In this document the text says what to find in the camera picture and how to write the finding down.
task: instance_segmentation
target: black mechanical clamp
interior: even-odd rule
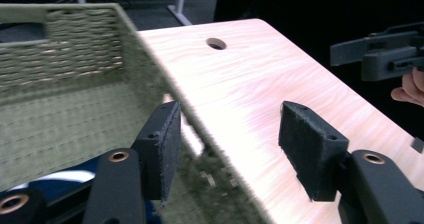
[[[313,201],[341,193],[344,224],[424,223],[424,195],[388,157],[347,151],[349,140],[306,106],[285,101],[279,145]]]
[[[168,198],[181,145],[178,102],[160,105],[131,148],[101,155],[94,180],[49,203],[37,189],[0,196],[0,223],[145,223],[144,200]]]
[[[331,65],[362,61],[363,81],[379,81],[424,71],[424,22],[394,26],[368,37],[330,47]]]

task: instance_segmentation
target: human hand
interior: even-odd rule
[[[396,101],[410,102],[424,107],[424,72],[416,67],[412,73],[402,77],[402,87],[392,90],[391,96]]]

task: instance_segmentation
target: wooden board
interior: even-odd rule
[[[337,202],[310,202],[278,146],[280,105],[306,105],[350,139],[392,158],[424,189],[413,138],[287,38],[258,20],[140,32],[194,115],[275,223],[340,223]],[[207,45],[225,42],[224,50]]]

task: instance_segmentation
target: woven basket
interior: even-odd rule
[[[26,22],[47,38],[0,43],[0,191],[131,146],[164,94],[181,96],[118,5],[0,5],[0,23]],[[206,146],[194,158],[183,145],[163,220],[264,222],[179,101]]]

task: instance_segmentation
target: wooden tabletop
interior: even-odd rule
[[[278,146],[280,105],[306,105],[349,140],[392,158],[424,189],[413,138],[300,48],[258,20],[140,32],[195,118],[275,223],[340,223],[338,202],[310,202]],[[207,45],[222,40],[223,50]],[[212,39],[213,44],[222,44]]]

